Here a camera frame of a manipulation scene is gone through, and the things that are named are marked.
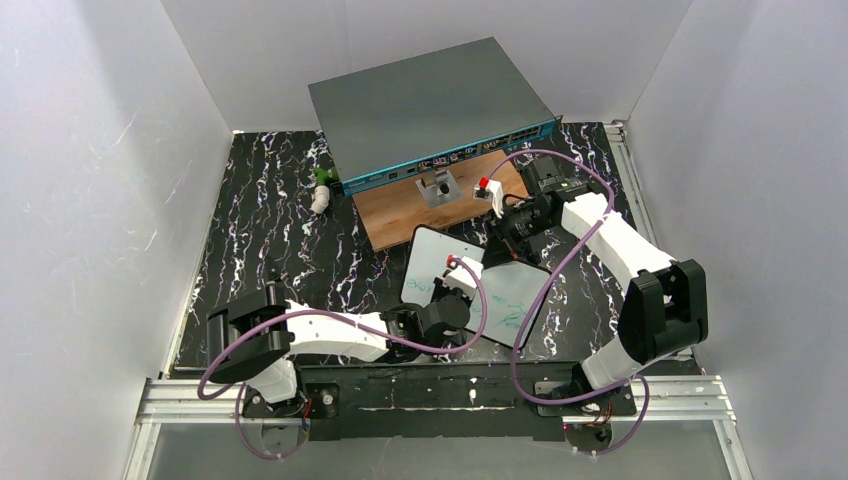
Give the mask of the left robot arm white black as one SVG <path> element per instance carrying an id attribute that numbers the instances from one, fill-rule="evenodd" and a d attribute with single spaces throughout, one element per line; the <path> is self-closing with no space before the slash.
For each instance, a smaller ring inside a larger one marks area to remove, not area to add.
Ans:
<path id="1" fill-rule="evenodd" d="M 473 286 L 437 280 L 424 306 L 402 303 L 383 312 L 345 314 L 301 305 L 282 286 L 269 284 L 208 314 L 209 365 L 201 382 L 223 390 L 245 383 L 276 404 L 301 389 L 297 355 L 408 363 L 422 353 L 461 351 L 469 345 L 462 332 L 476 295 Z"/>

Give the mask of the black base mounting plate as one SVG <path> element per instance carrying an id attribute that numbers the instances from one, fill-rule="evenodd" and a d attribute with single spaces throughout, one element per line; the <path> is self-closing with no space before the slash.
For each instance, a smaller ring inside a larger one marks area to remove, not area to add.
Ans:
<path id="1" fill-rule="evenodd" d="M 572 363 L 506 362 L 308 365 L 290 401 L 271 405 L 249 388 L 241 406 L 248 419 L 305 418 L 312 441 L 436 437 L 529 437 L 558 441 L 562 420 L 599 420 L 636 412 L 625 387 L 581 403 L 546 406 L 524 398 L 568 396 Z"/>

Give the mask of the green white plastic toy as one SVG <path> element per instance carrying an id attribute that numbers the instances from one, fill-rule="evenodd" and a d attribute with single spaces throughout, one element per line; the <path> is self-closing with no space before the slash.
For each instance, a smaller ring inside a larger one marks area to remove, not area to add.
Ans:
<path id="1" fill-rule="evenodd" d="M 321 215 L 329 207 L 332 192 L 331 186 L 338 182 L 338 173 L 335 167 L 330 169 L 313 168 L 313 176 L 315 177 L 316 185 L 312 193 L 312 203 L 310 210 Z"/>

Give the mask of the silver metal bracket mount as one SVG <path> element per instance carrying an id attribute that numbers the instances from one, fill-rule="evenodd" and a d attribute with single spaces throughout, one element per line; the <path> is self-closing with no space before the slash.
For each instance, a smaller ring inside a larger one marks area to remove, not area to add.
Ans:
<path id="1" fill-rule="evenodd" d="M 441 207 L 463 197 L 457 180 L 446 168 L 438 168 L 422 174 L 415 181 L 415 185 L 430 208 Z"/>

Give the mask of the wooden board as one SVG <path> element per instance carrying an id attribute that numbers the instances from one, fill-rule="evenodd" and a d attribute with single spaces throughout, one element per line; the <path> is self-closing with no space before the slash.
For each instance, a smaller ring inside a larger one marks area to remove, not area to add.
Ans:
<path id="1" fill-rule="evenodd" d="M 475 199 L 473 188 L 505 157 L 495 151 L 447 167 L 463 197 L 437 208 L 427 206 L 415 185 L 422 174 L 355 194 L 354 204 L 372 248 L 380 251 L 405 243 L 420 225 L 445 228 L 486 214 L 491 204 Z"/>

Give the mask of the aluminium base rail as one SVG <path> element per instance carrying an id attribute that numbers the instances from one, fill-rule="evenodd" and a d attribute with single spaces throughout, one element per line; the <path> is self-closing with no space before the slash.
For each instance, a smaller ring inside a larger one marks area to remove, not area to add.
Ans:
<path id="1" fill-rule="evenodd" d="M 135 429 L 153 439 L 165 423 L 230 423 L 235 416 L 235 386 L 212 400 L 197 397 L 195 380 L 150 380 L 144 387 Z M 495 393 L 494 385 L 479 377 L 470 380 L 441 381 L 433 386 L 374 387 L 379 407 L 405 411 L 483 411 L 505 409 L 504 403 L 486 400 Z M 711 421 L 720 441 L 724 461 L 733 479 L 753 477 L 736 431 L 736 415 L 721 377 L 699 375 L 648 376 L 632 381 L 613 396 L 625 406 L 645 411 L 645 421 Z"/>

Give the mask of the small whiteboard black frame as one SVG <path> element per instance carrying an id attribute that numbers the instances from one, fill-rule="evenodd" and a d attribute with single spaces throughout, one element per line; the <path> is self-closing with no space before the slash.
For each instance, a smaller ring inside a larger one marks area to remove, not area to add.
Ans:
<path id="1" fill-rule="evenodd" d="M 429 303 L 434 279 L 444 273 L 451 254 L 481 262 L 484 249 L 428 226 L 417 227 L 400 299 L 421 306 Z M 481 280 L 487 296 L 488 317 L 482 336 L 512 346 L 529 307 L 549 277 L 548 270 L 519 261 L 484 268 Z"/>

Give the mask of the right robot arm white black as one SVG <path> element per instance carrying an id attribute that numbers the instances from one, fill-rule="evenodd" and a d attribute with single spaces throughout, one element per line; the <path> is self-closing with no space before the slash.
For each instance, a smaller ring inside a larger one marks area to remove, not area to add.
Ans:
<path id="1" fill-rule="evenodd" d="M 569 157 L 538 149 L 521 172 L 526 199 L 505 201 L 492 175 L 475 187 L 492 209 L 484 224 L 489 243 L 484 263 L 509 258 L 535 262 L 530 239 L 556 226 L 578 239 L 573 259 L 588 248 L 613 274 L 625 298 L 616 336 L 572 369 L 569 385 L 535 397 L 541 405 L 566 405 L 606 393 L 645 367 L 708 337 L 706 273 L 694 260 L 679 261 L 658 249 L 615 211 L 614 190 L 594 171 L 569 175 Z"/>

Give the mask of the grey teal network switch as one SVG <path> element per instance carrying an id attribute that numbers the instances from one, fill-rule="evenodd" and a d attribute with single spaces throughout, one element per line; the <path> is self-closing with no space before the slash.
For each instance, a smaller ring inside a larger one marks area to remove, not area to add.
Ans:
<path id="1" fill-rule="evenodd" d="M 346 196 L 543 139 L 561 121 L 493 37 L 308 89 Z"/>

